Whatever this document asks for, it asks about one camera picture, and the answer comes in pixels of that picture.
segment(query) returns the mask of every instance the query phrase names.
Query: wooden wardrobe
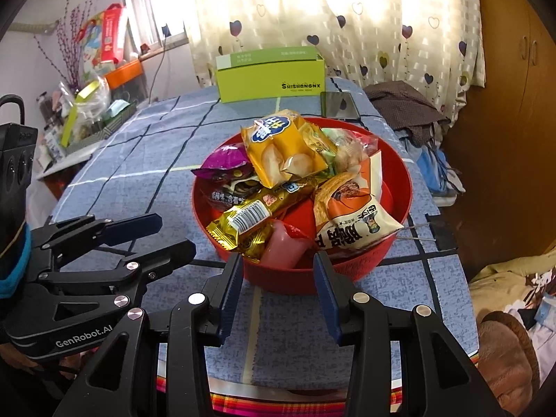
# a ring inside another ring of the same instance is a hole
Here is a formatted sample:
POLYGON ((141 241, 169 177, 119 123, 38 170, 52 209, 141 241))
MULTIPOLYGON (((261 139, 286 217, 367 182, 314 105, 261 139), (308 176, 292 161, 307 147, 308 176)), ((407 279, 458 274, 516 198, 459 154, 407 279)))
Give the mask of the wooden wardrobe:
POLYGON ((556 246, 556 45, 527 0, 480 0, 486 87, 443 149, 467 192, 443 210, 471 278, 556 246))

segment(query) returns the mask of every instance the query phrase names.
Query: window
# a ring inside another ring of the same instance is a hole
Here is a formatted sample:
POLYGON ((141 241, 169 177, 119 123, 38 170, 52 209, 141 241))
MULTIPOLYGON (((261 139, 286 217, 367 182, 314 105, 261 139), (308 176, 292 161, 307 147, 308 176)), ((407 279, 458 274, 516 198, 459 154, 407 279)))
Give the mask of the window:
POLYGON ((147 44, 151 49, 162 47, 162 27, 168 25, 171 38, 185 37, 183 24, 184 0, 124 0, 130 16, 130 27, 137 49, 147 44))

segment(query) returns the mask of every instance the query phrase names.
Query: barcode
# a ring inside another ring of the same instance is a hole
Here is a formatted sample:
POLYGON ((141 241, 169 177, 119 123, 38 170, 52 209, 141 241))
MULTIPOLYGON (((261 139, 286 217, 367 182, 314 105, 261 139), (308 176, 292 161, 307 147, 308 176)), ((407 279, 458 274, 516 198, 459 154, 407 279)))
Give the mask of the barcode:
POLYGON ((261 201, 254 201, 230 218, 230 226, 241 235, 261 221, 266 220, 269 216, 270 212, 265 207, 265 204, 261 201))

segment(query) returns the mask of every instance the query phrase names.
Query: curtain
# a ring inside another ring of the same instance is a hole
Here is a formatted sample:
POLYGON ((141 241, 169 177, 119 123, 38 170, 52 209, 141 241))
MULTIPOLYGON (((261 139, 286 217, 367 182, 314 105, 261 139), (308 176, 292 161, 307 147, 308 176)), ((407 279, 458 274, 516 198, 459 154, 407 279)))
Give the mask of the curtain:
POLYGON ((185 0, 202 86, 215 58, 314 45, 327 72, 361 87, 403 80, 451 122, 471 84, 484 86, 479 0, 185 0))

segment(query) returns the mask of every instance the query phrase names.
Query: purple snack package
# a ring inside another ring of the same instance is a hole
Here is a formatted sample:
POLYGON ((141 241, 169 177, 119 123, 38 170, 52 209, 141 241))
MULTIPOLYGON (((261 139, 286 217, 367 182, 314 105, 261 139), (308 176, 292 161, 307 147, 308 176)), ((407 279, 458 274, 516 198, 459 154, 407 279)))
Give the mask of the purple snack package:
POLYGON ((236 143, 220 146, 207 157, 200 168, 191 172, 213 182, 226 182, 250 176, 253 166, 243 143, 236 143))

